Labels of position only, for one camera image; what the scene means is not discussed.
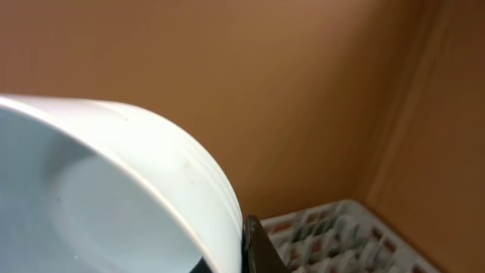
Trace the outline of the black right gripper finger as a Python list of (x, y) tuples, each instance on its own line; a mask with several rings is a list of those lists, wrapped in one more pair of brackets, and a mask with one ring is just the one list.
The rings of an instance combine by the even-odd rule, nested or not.
[(243, 225), (242, 273), (291, 273), (279, 257), (260, 220), (248, 215)]

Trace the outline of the light blue bowl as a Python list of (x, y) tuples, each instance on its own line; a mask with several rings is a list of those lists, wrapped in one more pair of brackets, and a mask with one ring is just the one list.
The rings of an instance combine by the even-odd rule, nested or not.
[(242, 219), (219, 164), (168, 119), (2, 95), (3, 272), (239, 272)]

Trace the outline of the grey dishwasher rack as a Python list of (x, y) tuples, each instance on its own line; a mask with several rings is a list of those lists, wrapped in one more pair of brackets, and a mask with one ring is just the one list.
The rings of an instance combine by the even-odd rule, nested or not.
[(291, 272), (440, 273), (361, 203), (344, 199), (261, 221)]

